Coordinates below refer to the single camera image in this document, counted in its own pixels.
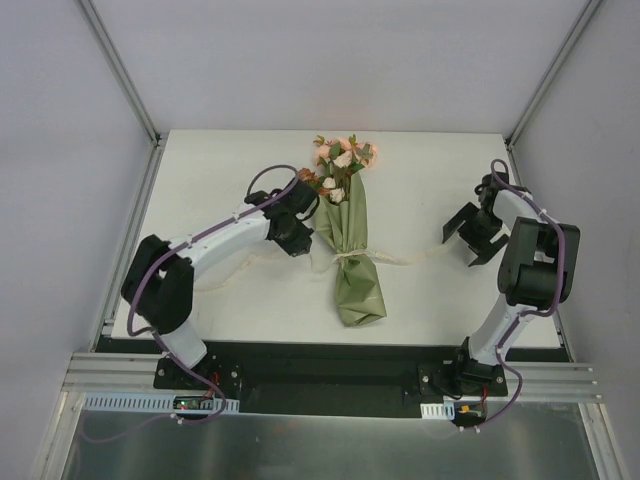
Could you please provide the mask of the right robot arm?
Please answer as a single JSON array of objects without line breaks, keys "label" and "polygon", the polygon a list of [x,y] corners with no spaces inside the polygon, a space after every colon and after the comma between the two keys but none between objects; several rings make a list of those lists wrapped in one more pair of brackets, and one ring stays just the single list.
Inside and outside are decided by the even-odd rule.
[{"label": "right robot arm", "polygon": [[568,298],[581,238],[578,227],[553,219],[527,189],[511,185],[506,172],[485,175],[475,193],[477,203],[464,205],[442,236],[459,236],[475,254],[475,266],[502,257],[499,296],[453,361],[433,374],[432,388],[454,399],[506,395],[499,382],[507,353],[531,320],[552,316]]}]

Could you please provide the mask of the green and orange wrapping paper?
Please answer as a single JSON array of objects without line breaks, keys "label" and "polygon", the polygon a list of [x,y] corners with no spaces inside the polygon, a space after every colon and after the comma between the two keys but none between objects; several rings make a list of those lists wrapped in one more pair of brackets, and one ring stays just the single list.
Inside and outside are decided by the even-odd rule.
[{"label": "green and orange wrapping paper", "polygon": [[348,195],[338,204],[322,198],[313,216],[315,233],[333,256],[336,266],[334,302],[346,327],[360,327],[387,316],[373,253],[368,250],[366,191],[361,176],[350,179]]}]

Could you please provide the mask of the pink rose flower branch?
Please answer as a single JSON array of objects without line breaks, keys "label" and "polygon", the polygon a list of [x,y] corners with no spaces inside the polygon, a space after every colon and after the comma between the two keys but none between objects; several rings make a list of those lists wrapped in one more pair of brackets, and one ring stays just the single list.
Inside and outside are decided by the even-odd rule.
[{"label": "pink rose flower branch", "polygon": [[316,147],[313,163],[327,172],[335,169],[353,174],[371,168],[378,159],[378,149],[371,142],[358,142],[355,134],[348,138],[326,139],[317,135],[313,140]]}]

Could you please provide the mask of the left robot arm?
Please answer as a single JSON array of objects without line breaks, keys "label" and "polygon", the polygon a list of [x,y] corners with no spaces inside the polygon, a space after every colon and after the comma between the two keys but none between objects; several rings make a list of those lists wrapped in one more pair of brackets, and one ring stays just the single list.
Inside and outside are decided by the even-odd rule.
[{"label": "left robot arm", "polygon": [[284,189],[249,192],[244,204],[245,210],[195,236],[145,237],[121,286],[130,315],[144,319],[162,348],[178,359],[176,375],[191,389],[204,387],[212,369],[192,324],[196,280],[262,241],[274,242],[291,257],[308,254],[312,245],[313,230],[304,222],[317,209],[319,195],[308,184],[292,181]]}]

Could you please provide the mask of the cream ribbon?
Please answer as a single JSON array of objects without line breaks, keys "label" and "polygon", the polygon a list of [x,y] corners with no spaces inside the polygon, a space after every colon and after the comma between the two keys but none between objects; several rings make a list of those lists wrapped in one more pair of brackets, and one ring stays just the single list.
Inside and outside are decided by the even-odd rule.
[{"label": "cream ribbon", "polygon": [[[417,255],[413,255],[408,258],[396,258],[394,256],[366,249],[354,250],[346,253],[335,253],[333,255],[327,256],[326,254],[313,256],[309,255],[311,270],[316,274],[322,274],[326,272],[333,264],[335,263],[343,263],[347,259],[355,258],[355,257],[367,257],[374,263],[383,263],[393,266],[411,266],[422,263],[426,260],[433,259],[442,255],[447,254],[452,248],[457,244],[457,241],[453,241],[450,244],[442,244],[438,245],[434,248],[419,252]],[[256,262],[263,261],[272,261],[277,259],[278,256],[276,254],[264,256],[264,255],[256,255],[251,254],[246,261],[240,265],[224,282],[219,285],[212,286],[211,288],[206,289],[195,289],[194,293],[196,295],[205,295],[211,294],[214,291],[223,289],[233,283],[237,278],[241,276],[241,274],[247,270],[251,265]]]}]

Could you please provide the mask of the brown rose flower branch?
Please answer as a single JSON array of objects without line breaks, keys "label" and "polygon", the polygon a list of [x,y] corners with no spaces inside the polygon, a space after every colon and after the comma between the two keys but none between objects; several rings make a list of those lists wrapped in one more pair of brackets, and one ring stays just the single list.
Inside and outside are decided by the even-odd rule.
[{"label": "brown rose flower branch", "polygon": [[300,169],[297,176],[300,182],[304,182],[314,190],[317,190],[321,186],[320,178],[314,171],[308,168]]}]

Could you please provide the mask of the cream rose flower branch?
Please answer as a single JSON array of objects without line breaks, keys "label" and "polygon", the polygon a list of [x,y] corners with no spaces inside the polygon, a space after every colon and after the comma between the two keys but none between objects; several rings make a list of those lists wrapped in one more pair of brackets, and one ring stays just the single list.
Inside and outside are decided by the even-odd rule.
[{"label": "cream rose flower branch", "polygon": [[321,191],[332,204],[338,205],[348,199],[354,167],[354,156],[350,151],[342,153],[326,163]]}]

